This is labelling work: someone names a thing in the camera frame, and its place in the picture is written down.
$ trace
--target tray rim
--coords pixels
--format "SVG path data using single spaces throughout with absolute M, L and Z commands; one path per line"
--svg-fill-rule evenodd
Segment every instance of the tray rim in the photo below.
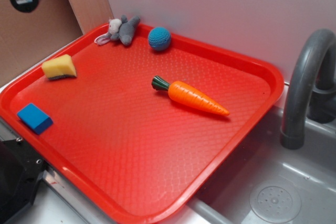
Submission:
M 74 55 L 75 53 L 83 50 L 88 45 L 90 45 L 94 38 L 103 34 L 107 30 L 108 24 L 103 24 L 96 27 L 86 35 L 81 36 L 65 48 L 55 52 L 52 56 L 47 57 L 47 59 L 56 58 L 63 54 Z M 137 36 L 147 37 L 148 33 L 152 27 L 140 24 L 137 28 L 135 38 Z M 198 188 L 205 182 L 205 180 L 215 171 L 215 169 L 225 160 L 225 158 L 234 150 L 234 148 L 242 141 L 242 139 L 252 130 L 255 124 L 267 113 L 267 111 L 272 107 L 272 105 L 281 96 L 284 88 L 284 80 L 280 71 L 272 64 L 255 59 L 246 55 L 242 55 L 227 49 L 219 48 L 206 44 L 204 42 L 189 39 L 180 35 L 172 34 L 172 44 L 171 47 L 178 48 L 180 50 L 188 51 L 192 54 L 196 54 L 200 57 L 205 55 L 207 52 L 211 52 L 212 55 L 209 57 L 203 57 L 216 61 L 219 63 L 225 63 L 227 66 L 234 67 L 238 70 L 244 68 L 244 64 L 249 66 L 254 66 L 254 68 L 249 68 L 250 74 L 261 77 L 264 79 L 271 88 L 270 96 L 266 101 L 257 109 L 257 111 L 249 118 L 249 120 L 241 127 L 238 132 L 230 139 L 225 148 L 223 148 L 212 160 L 210 164 L 194 179 L 191 185 L 198 185 Z M 51 165 L 60 171 L 68 180 L 70 180 L 75 186 L 77 186 L 87 197 L 90 198 L 98 207 L 100 207 L 107 215 L 109 215 L 115 221 L 122 221 L 126 223 L 155 223 L 161 221 L 168 216 L 174 214 L 184 204 L 194 195 L 197 191 L 194 187 L 191 188 L 189 185 L 180 195 L 179 199 L 168 206 L 166 209 L 162 209 L 161 212 L 157 214 L 152 214 L 150 216 L 135 216 L 127 213 L 122 207 L 120 207 L 114 200 L 106 199 L 103 197 L 104 192 L 98 188 L 94 183 L 86 181 L 85 175 L 77 170 L 71 163 L 65 160 L 62 155 L 57 152 L 53 152 L 51 146 L 48 144 L 39 143 L 39 136 L 34 134 L 29 130 L 22 122 L 20 122 L 13 113 L 9 111 L 9 105 L 11 99 L 20 91 L 26 88 L 28 85 L 32 84 L 36 79 L 43 76 L 41 70 L 40 62 L 38 65 L 33 67 L 31 70 L 18 77 L 12 83 L 10 83 L 1 93 L 0 93 L 0 116 L 11 126 L 13 129 L 26 139 L 38 152 L 40 152 L 43 157 L 51 163 Z

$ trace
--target sink drain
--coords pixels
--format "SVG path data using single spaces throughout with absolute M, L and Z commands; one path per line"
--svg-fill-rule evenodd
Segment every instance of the sink drain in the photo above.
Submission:
M 250 205 L 260 219 L 269 223 L 285 223 L 298 215 L 301 199 L 287 183 L 268 180 L 253 189 Z

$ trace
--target blue ball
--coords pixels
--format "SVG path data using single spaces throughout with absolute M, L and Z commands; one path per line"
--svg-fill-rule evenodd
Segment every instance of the blue ball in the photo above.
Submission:
M 164 27 L 155 27 L 148 35 L 148 43 L 156 51 L 167 49 L 171 40 L 170 32 Z

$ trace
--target red tray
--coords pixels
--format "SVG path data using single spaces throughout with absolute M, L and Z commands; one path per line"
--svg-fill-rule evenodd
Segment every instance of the red tray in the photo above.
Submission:
M 154 223 L 178 211 L 279 98 L 272 65 L 172 35 L 148 45 L 140 25 L 130 47 L 98 46 L 102 25 L 57 52 L 77 78 L 49 81 L 39 66 L 0 94 L 0 116 L 112 219 Z M 152 78 L 184 81 L 229 117 L 187 108 L 155 91 Z M 36 135 L 16 113 L 34 103 L 54 124 Z

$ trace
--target toy carrot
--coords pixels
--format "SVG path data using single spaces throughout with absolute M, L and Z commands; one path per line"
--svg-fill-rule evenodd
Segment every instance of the toy carrot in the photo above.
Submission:
M 170 99 L 194 109 L 218 115 L 230 114 L 226 108 L 208 97 L 206 94 L 182 81 L 174 81 L 169 84 L 161 77 L 155 76 L 152 81 L 152 87 L 155 90 L 168 91 Z

